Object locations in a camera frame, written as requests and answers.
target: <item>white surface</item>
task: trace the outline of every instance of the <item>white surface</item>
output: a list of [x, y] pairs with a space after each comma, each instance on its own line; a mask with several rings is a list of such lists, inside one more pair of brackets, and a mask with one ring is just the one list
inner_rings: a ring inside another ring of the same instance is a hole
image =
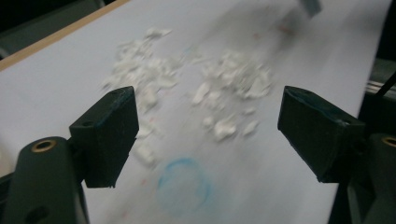
[[[150, 171], [130, 157], [115, 189], [87, 189], [91, 222], [326, 223], [336, 186], [319, 184], [277, 130], [283, 87], [309, 89], [356, 115], [389, 0], [322, 2], [307, 21], [292, 0], [131, 1], [0, 73], [0, 148], [15, 161], [38, 138], [69, 137], [67, 127], [105, 94], [116, 46], [149, 27], [171, 28], [154, 46], [161, 57], [195, 45], [205, 56], [234, 49], [271, 66], [272, 92], [245, 104], [257, 107], [251, 117], [261, 124], [247, 139], [213, 141], [186, 96], [202, 83], [200, 67], [184, 67], [153, 117], [164, 137], [147, 139], [163, 161]], [[185, 173], [168, 174], [180, 167]], [[169, 176], [180, 179], [160, 188]], [[180, 181], [201, 198], [187, 190], [176, 197], [186, 188]]]

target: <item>brass insert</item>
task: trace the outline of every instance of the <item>brass insert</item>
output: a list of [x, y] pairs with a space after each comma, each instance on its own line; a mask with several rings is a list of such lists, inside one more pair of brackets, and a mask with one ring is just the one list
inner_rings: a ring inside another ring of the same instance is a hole
[[382, 138], [382, 142], [384, 142], [388, 146], [396, 147], [396, 138], [394, 137], [384, 137]]
[[55, 140], [43, 140], [41, 142], [36, 143], [32, 147], [32, 151], [35, 153], [45, 152], [55, 147], [55, 145], [56, 145]]

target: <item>white debris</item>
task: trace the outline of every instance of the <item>white debris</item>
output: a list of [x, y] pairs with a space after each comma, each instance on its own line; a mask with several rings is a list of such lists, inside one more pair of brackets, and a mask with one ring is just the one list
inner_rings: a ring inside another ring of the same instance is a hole
[[213, 117], [204, 118], [203, 124], [205, 128], [213, 129], [215, 126], [215, 119]]
[[157, 84], [161, 89], [171, 89], [176, 86], [177, 83], [177, 78], [169, 75], [163, 75], [157, 78]]
[[225, 105], [220, 100], [221, 92], [220, 91], [212, 91], [210, 92], [206, 99], [204, 100], [204, 105], [212, 110], [222, 110]]
[[251, 133], [253, 133], [254, 131], [256, 131], [257, 126], [259, 125], [259, 122], [257, 120], [253, 120], [251, 121], [244, 129], [244, 131], [242, 131], [242, 135], [243, 136], [247, 136]]
[[172, 30], [170, 30], [170, 29], [158, 29], [158, 28], [152, 27], [146, 31], [145, 38], [150, 38], [150, 39], [161, 38], [165, 35], [169, 35], [171, 32], [172, 32]]
[[136, 138], [146, 138], [156, 130], [155, 126], [143, 119], [139, 120], [139, 132]]
[[252, 106], [252, 107], [248, 107], [243, 111], [243, 115], [252, 115], [254, 113], [256, 113], [256, 107]]
[[140, 93], [138, 100], [137, 108], [146, 113], [158, 103], [157, 92], [152, 88], [145, 88]]
[[236, 132], [236, 125], [234, 115], [226, 119], [219, 120], [213, 130], [216, 140], [221, 141], [222, 139], [233, 135]]
[[158, 163], [154, 151], [146, 143], [135, 143], [132, 153], [134, 157], [146, 168], [154, 169]]
[[217, 63], [208, 64], [203, 70], [204, 77], [230, 88], [242, 99], [260, 98], [270, 89], [269, 68], [262, 68], [246, 55], [226, 50]]
[[206, 82], [201, 84], [201, 86], [198, 88], [197, 92], [195, 93], [193, 99], [192, 99], [192, 104], [193, 105], [198, 105], [200, 104], [203, 100], [204, 97], [209, 93], [210, 91], [210, 85]]

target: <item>blue ring mark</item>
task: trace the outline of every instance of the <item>blue ring mark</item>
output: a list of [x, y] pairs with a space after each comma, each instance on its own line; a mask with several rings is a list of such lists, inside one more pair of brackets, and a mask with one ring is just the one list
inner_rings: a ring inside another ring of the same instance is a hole
[[169, 163], [158, 181], [157, 199], [171, 214], [197, 211], [210, 195], [210, 184], [198, 162], [182, 158]]

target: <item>screw hole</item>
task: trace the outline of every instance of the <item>screw hole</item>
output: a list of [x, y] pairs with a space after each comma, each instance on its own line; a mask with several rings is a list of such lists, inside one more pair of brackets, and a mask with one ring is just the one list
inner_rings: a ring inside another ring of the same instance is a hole
[[396, 138], [393, 138], [393, 137], [384, 137], [384, 138], [382, 139], [382, 142], [384, 142], [384, 143], [387, 144], [388, 146], [396, 147]]
[[92, 126], [92, 125], [93, 125], [93, 122], [90, 121], [90, 120], [85, 121], [85, 122], [82, 123], [82, 126], [84, 126], [84, 127], [90, 127], [90, 126]]
[[49, 214], [50, 211], [46, 206], [39, 206], [27, 214], [25, 217], [25, 222], [29, 224], [36, 224], [44, 220]]
[[54, 140], [44, 140], [36, 143], [32, 147], [33, 152], [45, 152], [47, 150], [52, 149], [56, 145], [56, 141]]

